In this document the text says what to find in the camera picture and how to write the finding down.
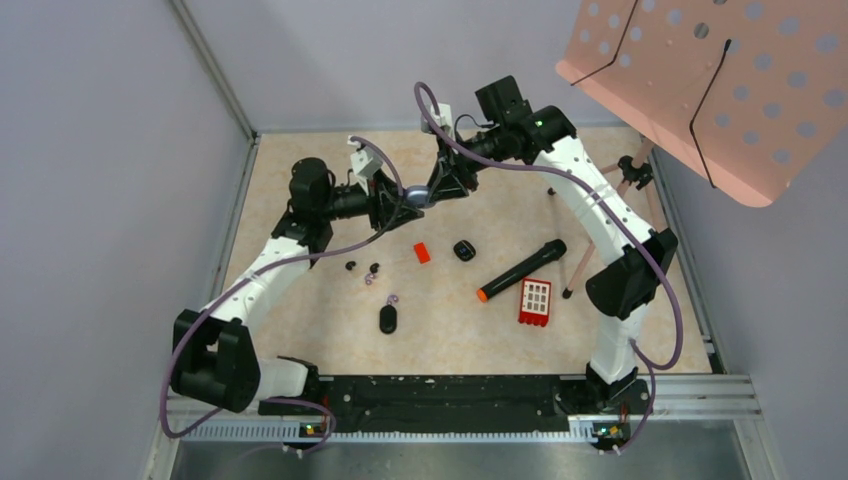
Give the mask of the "black earbud charging case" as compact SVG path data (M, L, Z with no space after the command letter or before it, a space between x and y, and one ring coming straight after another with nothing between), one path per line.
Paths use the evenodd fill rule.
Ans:
M379 330L390 335L397 330L398 312L394 305L386 304L379 311Z

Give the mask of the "lavender earbud charging case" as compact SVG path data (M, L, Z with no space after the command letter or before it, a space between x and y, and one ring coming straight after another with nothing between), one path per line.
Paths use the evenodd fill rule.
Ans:
M432 201L430 191L425 185L413 185L404 192L404 201L411 208L429 209L435 203Z

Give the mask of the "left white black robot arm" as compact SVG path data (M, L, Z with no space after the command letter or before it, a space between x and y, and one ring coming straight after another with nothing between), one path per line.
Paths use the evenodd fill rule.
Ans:
M260 358L253 333L285 290L325 256L333 221L365 216L373 229L391 231L424 215L386 174L338 185L314 157L295 163L289 191L282 218L246 271L202 311L177 317L169 390L231 412L269 397L282 397L297 413L314 410L321 388L308 378L306 362Z

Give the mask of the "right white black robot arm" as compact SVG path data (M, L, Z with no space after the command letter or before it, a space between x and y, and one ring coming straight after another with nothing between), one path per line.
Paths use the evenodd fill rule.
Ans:
M666 269L644 246L647 241L661 245L661 235L637 216L624 218L627 205L614 193L603 196L589 184L606 179L583 152L581 141L572 136L556 142L551 150L541 151L531 165L509 164L487 159L460 145L436 122L440 113L429 86L417 82L414 96L422 118L433 133L457 154L484 167L507 171L526 171L545 178L566 206L578 217L598 252L605 255L605 268L597 283L587 284L590 300L600 312L600 330L587 367L586 397L600 412L612 412L627 397L627 387L636 378L636 359L652 371L673 367L682 352L682 313ZM670 301L675 321L676 343L671 359L658 364L645 356L637 345L647 305L661 286Z

